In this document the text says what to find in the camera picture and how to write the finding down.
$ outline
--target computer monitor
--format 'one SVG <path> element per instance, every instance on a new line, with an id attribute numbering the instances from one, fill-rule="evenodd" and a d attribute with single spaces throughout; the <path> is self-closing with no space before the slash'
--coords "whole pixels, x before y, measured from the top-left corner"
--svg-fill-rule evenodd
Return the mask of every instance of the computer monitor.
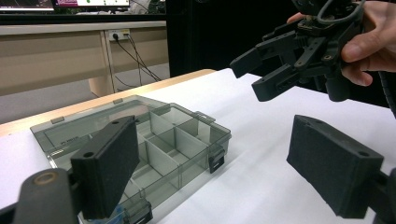
<path id="1" fill-rule="evenodd" d="M 1 12 L 53 11 L 51 0 L 0 0 Z"/>
<path id="2" fill-rule="evenodd" d="M 83 8 L 101 8 L 101 7 L 128 7 L 129 0 L 53 0 L 53 6 L 62 7 L 83 7 Z"/>

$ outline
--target power outlet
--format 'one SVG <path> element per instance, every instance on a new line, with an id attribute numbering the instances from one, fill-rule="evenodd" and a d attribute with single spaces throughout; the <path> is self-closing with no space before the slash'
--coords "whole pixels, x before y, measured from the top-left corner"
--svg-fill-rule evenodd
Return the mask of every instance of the power outlet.
<path id="1" fill-rule="evenodd" d="M 108 30 L 108 39 L 110 41 L 116 41 L 114 35 L 117 35 L 119 37 L 119 40 L 128 39 L 129 34 L 130 34 L 129 29 Z"/>

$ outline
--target white tabletop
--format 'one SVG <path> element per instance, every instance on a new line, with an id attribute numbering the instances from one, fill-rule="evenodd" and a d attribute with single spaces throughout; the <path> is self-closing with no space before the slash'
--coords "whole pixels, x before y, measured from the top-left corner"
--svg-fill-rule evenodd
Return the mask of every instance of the white tabletop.
<path id="1" fill-rule="evenodd" d="M 287 162 L 296 114 L 321 119 L 385 157 L 382 171 L 396 167 L 396 120 L 388 108 L 354 101 L 334 103 L 301 88 L 261 103 L 251 89 L 259 79 L 235 78 L 225 69 L 144 94 L 201 111 L 231 130 L 225 163 L 204 172 L 153 210 L 150 223 L 372 223 L 342 219 Z M 18 200 L 21 182 L 47 159 L 29 130 L 0 138 L 0 207 Z"/>

